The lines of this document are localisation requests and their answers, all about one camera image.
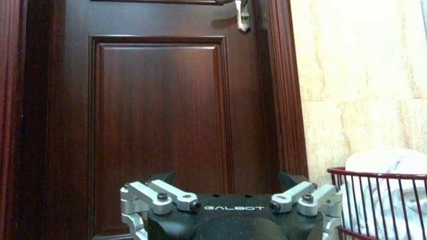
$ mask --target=silver door handle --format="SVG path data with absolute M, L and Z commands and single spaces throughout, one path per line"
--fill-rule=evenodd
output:
M 235 2 L 238 11 L 238 28 L 242 32 L 251 31 L 251 15 L 250 15 L 250 1 L 249 0 L 215 0 L 217 4 L 225 5 Z

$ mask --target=raised door panel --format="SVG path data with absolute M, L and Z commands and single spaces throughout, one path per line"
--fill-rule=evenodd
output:
M 222 37 L 93 38 L 94 233 L 125 229 L 123 183 L 177 171 L 177 186 L 231 192 Z

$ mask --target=towel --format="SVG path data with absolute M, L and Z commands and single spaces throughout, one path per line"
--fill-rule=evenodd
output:
M 366 173 L 427 174 L 427 155 L 410 149 L 384 147 L 354 154 L 347 159 L 346 170 Z M 343 180 L 341 187 L 343 225 L 347 229 L 353 228 L 353 231 L 381 240 L 425 239 L 427 236 L 427 232 L 424 235 L 422 229 L 424 222 L 427 230 L 425 181 L 417 180 L 414 187 L 413 180 L 402 180 L 401 184 L 397 179 L 388 181 L 382 178 L 377 180 L 374 177 L 347 176 Z

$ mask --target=door frame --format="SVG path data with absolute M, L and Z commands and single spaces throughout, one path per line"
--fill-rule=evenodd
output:
M 309 177 L 291 0 L 269 2 L 267 31 L 279 169 Z M 18 187 L 22 175 L 23 105 L 29 94 L 25 86 L 27 3 L 29 0 L 0 1 L 0 239 L 14 239 L 17 218 L 21 216 L 17 205 L 29 193 Z M 39 194 L 39 198 L 43 198 L 43 192 L 33 191 L 30 194 Z
M 25 1 L 0 1 L 0 16 L 0 239 L 14 239 L 23 107 Z

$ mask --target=basket rim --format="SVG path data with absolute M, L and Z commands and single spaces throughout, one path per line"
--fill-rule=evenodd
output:
M 338 226 L 338 229 L 341 230 L 342 233 L 345 233 L 347 236 L 353 236 L 353 237 L 357 237 L 362 240 L 378 240 L 378 238 L 376 237 L 370 237 L 368 235 L 364 235 L 361 233 L 357 233 L 356 231 L 345 228 L 343 226 Z
M 427 180 L 427 174 L 397 174 L 397 173 L 380 173 L 380 172 L 361 172 L 361 171 L 347 171 L 346 167 L 330 167 L 327 169 L 330 174 L 356 176 L 356 177 L 369 177 L 381 179 L 409 179 L 409 180 Z

